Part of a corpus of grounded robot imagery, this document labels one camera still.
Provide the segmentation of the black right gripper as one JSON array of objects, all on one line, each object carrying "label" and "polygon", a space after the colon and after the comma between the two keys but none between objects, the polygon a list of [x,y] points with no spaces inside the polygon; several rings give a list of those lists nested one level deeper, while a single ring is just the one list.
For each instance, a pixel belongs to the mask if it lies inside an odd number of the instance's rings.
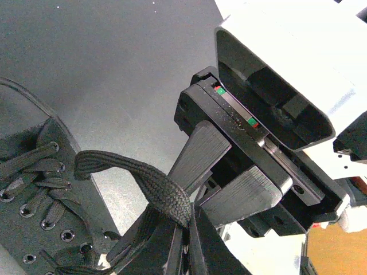
[{"label": "black right gripper", "polygon": [[198,203],[212,225],[238,222],[255,238],[270,230],[306,234],[339,220],[349,202],[345,190],[256,118],[244,118],[245,108],[226,102],[226,93],[211,66],[181,92],[174,120],[189,139],[169,177],[186,192],[205,181]]}]

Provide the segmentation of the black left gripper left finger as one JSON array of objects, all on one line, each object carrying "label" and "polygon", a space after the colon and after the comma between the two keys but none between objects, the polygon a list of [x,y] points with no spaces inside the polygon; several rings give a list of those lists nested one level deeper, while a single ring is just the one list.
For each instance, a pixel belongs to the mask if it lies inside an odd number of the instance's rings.
[{"label": "black left gripper left finger", "polygon": [[116,274],[182,274],[183,230],[148,207],[114,246]]}]

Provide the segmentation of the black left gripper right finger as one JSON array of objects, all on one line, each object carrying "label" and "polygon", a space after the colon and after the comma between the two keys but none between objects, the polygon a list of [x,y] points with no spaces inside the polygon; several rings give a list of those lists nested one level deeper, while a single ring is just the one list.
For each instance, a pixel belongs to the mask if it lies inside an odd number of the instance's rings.
[{"label": "black left gripper right finger", "polygon": [[207,214],[192,205],[189,223],[189,273],[246,275],[251,272],[229,251]]}]

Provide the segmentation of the black shoelace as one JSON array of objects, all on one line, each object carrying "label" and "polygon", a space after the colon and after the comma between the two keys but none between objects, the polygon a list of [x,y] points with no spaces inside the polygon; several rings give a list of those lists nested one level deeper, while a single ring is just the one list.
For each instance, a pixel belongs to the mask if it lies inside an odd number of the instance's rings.
[{"label": "black shoelace", "polygon": [[[166,174],[147,163],[110,152],[81,151],[75,157],[74,175],[76,179],[90,179],[94,172],[114,167],[127,170],[132,175],[149,202],[146,208],[152,207],[168,217],[182,228],[183,234],[187,231],[192,216],[187,193]],[[114,246],[107,254],[111,265],[107,269],[74,265],[58,266],[55,271],[57,274],[112,274],[115,267]]]}]

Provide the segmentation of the black canvas shoe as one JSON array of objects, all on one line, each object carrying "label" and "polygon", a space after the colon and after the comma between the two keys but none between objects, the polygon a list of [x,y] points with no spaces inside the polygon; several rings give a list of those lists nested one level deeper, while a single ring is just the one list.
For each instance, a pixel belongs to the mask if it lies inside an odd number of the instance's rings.
[{"label": "black canvas shoe", "polygon": [[26,88],[1,79],[1,272],[101,272],[119,238],[93,178],[74,175],[75,139]]}]

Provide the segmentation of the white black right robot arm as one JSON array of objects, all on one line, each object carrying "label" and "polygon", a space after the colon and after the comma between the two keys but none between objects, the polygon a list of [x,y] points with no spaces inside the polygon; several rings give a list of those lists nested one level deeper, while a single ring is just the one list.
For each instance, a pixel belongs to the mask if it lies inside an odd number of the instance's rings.
[{"label": "white black right robot arm", "polygon": [[174,120],[189,136],[185,163],[209,191],[199,200],[215,227],[238,222],[251,236],[307,233],[366,196],[366,114],[341,134],[269,67],[243,77],[221,63],[192,77]]}]

